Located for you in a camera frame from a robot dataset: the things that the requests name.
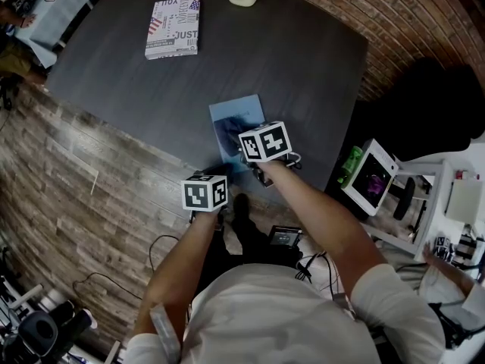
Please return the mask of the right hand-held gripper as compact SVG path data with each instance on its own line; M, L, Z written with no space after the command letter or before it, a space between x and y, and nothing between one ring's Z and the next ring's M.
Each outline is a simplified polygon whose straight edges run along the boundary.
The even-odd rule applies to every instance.
M286 126L282 121L273 121L238 135L241 161L247 165L255 178L270 187L273 181L259 168L259 164L280 161L287 168L301 168L301 155L294 152Z

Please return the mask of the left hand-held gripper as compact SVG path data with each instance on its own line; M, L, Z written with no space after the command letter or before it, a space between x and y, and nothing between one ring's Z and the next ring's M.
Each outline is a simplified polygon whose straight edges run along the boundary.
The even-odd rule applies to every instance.
M196 171L181 181L183 209L190 211L192 224L198 212L217 212L216 229L224 229L223 211L229 202L228 181L232 165L219 165Z

